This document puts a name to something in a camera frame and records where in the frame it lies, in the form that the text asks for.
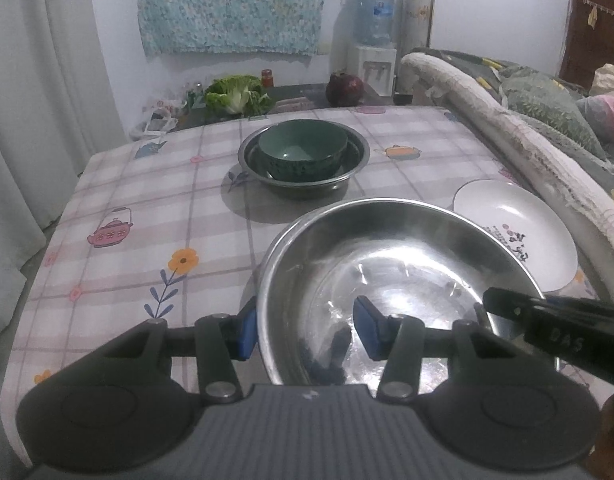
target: spice jar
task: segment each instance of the spice jar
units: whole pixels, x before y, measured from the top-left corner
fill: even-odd
[[[272,73],[271,73],[271,70],[270,70],[270,69],[265,68],[265,69],[262,71],[262,74],[261,74],[261,76],[260,76],[260,79],[261,79],[261,81],[262,81],[262,83],[263,83],[263,86],[264,86],[265,88],[271,88],[271,87],[273,87],[273,86],[274,86],[274,76],[272,75]]]

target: wall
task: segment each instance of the wall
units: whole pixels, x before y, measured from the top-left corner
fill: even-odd
[[[325,82],[344,63],[348,0],[325,0],[314,57],[184,54],[146,59],[138,31],[137,0],[93,0],[100,43],[120,119],[128,130],[150,95],[185,82],[209,83],[225,73],[271,68],[276,85]],[[431,44],[513,60],[548,73],[559,69],[569,0],[436,0]]]

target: beige bag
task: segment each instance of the beige bag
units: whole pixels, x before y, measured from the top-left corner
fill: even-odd
[[[607,63],[596,70],[589,95],[609,94],[614,96],[614,64]]]

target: lettuce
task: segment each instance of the lettuce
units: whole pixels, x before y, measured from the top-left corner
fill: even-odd
[[[216,79],[207,88],[204,100],[207,110],[214,114],[254,116],[267,113],[273,106],[260,78],[252,75]]]

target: white plate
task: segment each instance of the white plate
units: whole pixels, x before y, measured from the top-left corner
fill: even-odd
[[[543,292],[559,290],[574,279],[578,253],[571,234],[530,192],[507,182],[476,180],[458,190],[453,210],[506,245]]]

